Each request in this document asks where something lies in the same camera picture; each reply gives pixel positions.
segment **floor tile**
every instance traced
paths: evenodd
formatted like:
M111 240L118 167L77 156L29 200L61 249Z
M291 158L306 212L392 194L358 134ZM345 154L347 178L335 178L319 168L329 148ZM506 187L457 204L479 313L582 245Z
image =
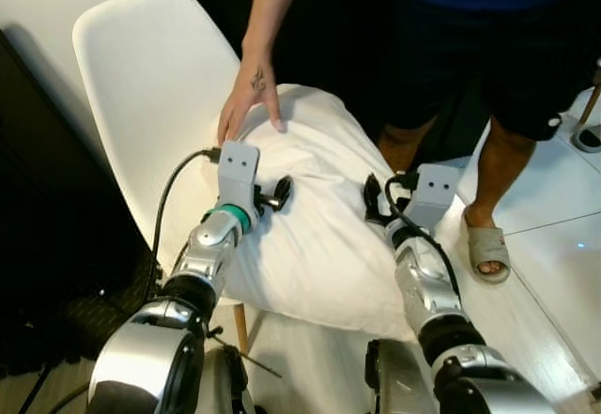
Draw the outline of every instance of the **floor tile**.
M572 351L601 380L601 214L515 234L507 245Z
M579 409L589 409L585 390L593 380L516 273L497 286L474 278L467 230L461 222L463 207L456 197L439 223L437 238L454 264L466 312L487 342L551 400L559 412L586 412Z
M464 202L471 202L476 193L483 141L459 182L457 193ZM556 137L538 145L528 167L497 206L495 221L505 234L513 234L601 212L600 193L601 174Z

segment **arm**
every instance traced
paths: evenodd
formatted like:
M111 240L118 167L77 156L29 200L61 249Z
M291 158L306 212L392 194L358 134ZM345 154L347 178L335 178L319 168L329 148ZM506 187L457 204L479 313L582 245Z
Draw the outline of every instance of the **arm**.
M270 54L282 20L292 0L253 0L251 18L242 41L246 53Z
M270 121L282 130L280 107L271 65L271 49L292 0L253 0L248 29L242 41L242 61L234 88L225 102L218 141L233 139L253 104L265 102Z

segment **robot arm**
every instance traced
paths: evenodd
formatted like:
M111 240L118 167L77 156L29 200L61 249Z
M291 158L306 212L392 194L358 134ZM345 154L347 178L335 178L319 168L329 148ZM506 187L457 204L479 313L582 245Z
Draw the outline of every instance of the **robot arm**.
M387 217L377 212L381 190L374 177L366 182L363 196L368 207L367 221L385 226L385 236L394 248L396 283L403 293L407 321L430 366L440 413L554 413L543 395L497 350L486 345L463 310L453 268L444 251L423 230L414 227L415 223L425 224L433 230L453 200L457 171L423 165L418 172L417 176L394 176L406 189L414 191L400 216ZM408 410L408 398L399 396L398 386L395 392L384 390L392 386L386 379L395 378L391 360L402 358L408 362L407 357L400 356L401 348L390 343L380 344L380 349L371 347L372 359L368 353L366 365L376 368L366 375L371 375L368 384L379 393L375 410L380 414L399 412L397 409L407 413L431 412L424 408L423 397L418 400L414 396L415 410Z
M291 181L286 177L278 183L275 196L262 195L254 184L258 162L257 148L233 142L223 145L216 207L190 233L159 296L135 313L104 346L92 374L87 414L199 412L208 324L236 246L258 224L261 205L279 210L290 194ZM236 357L228 356L226 350L225 359ZM243 367L238 365L237 371L243 373ZM231 412L231 404L223 410L214 408L216 405L211 402L209 412ZM251 406L242 409L240 412L254 414Z

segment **black shorts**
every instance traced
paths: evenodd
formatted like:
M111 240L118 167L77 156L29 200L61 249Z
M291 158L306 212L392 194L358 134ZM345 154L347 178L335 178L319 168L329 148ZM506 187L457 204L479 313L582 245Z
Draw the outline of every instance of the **black shorts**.
M432 119L479 76L486 112L512 132L548 140L558 113L592 85L601 58L601 0L510 12L401 0L398 15L387 72L395 107L386 121L405 130Z

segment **gray slipper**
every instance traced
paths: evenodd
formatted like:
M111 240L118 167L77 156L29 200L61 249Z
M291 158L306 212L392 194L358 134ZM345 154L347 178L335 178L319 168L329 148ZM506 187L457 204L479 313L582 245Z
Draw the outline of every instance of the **gray slipper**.
M500 228L471 228L468 226L468 235L471 268L476 276L491 284L500 284L507 280L511 272L511 265L503 230ZM501 269L491 273L483 273L480 270L480 264L491 261L499 262Z

